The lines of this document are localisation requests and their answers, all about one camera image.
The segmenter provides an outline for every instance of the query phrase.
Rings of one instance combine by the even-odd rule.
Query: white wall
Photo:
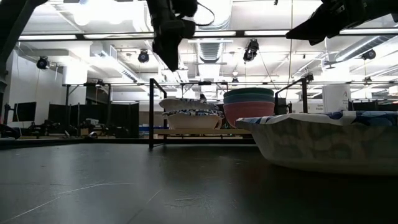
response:
[[[5,103],[14,107],[15,103],[37,102],[35,123],[42,124],[49,115],[49,104],[64,104],[66,88],[62,86],[62,74],[53,70],[42,71],[36,64],[14,51],[9,58],[12,60],[11,83],[7,87],[9,96],[4,97]],[[13,113],[10,111],[8,124],[12,127],[29,127],[30,122],[13,123]]]

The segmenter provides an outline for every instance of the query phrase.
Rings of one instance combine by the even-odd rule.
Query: table surface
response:
[[[398,179],[272,166],[256,146],[0,151],[0,223],[397,223]]]

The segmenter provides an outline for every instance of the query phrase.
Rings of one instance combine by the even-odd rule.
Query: ceiling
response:
[[[217,11],[215,10],[216,16],[217,13],[221,13],[220,6],[213,3],[214,1],[202,0],[199,2],[208,4],[206,6],[210,9],[217,9]],[[112,8],[94,8],[92,10],[94,12],[91,12],[91,21],[85,26],[79,26],[81,21],[75,20],[78,4],[64,3],[63,0],[49,0],[47,4],[39,6],[35,10],[22,35],[150,31],[149,15],[140,10],[146,7],[145,1],[113,3]],[[306,21],[321,3],[320,0],[279,0],[278,5],[275,6],[274,0],[235,0],[232,3],[228,29],[288,30]],[[358,28],[386,28],[395,25],[392,17],[388,15],[369,21]],[[243,53],[250,39],[228,38],[227,40],[230,42],[224,44],[223,53],[218,60],[221,67],[214,68],[217,71],[214,81],[230,82],[234,77],[233,72],[238,73],[236,77],[240,82],[291,82],[305,72],[312,72],[315,81],[362,81],[366,75],[397,65],[394,59],[395,51],[398,50],[398,39],[393,38],[374,48],[377,57],[374,60],[367,60],[366,66],[364,66],[363,60],[353,58],[333,65],[336,69],[326,70],[327,66],[322,62],[328,60],[330,55],[344,50],[363,38],[365,36],[339,36],[327,39],[326,43],[322,42],[315,46],[311,46],[307,41],[291,41],[282,37],[258,38],[260,53],[252,62],[248,63],[243,62]],[[148,82],[149,78],[157,78],[159,82],[164,81],[161,74],[165,76],[167,72],[164,70],[167,68],[150,51],[150,40],[104,40],[101,43],[112,45],[118,51],[118,60],[124,62],[142,82]],[[120,79],[122,75],[111,68],[111,65],[104,65],[93,54],[91,56],[88,54],[87,46],[92,44],[91,41],[24,42],[23,44],[31,49],[68,49],[90,65],[89,78],[101,78],[109,82],[122,81]],[[149,49],[147,63],[138,61],[140,49]],[[197,54],[197,45],[183,40],[179,46],[179,52],[181,63],[188,71],[188,79],[191,82],[203,79],[203,77],[201,78],[202,74],[198,71],[200,60]],[[395,78],[398,78],[398,74],[391,72],[380,77],[373,77],[373,80],[393,80]],[[283,85],[268,86],[273,89],[281,87]],[[316,87],[318,88],[314,88],[314,91],[322,90],[321,86]],[[378,86],[374,89],[369,88],[367,91],[380,92],[387,87],[389,86]],[[200,88],[193,88],[193,90],[203,91]],[[137,87],[126,87],[119,88],[119,91],[143,90]],[[295,95],[298,92],[299,90],[292,90],[289,97],[298,97]]]

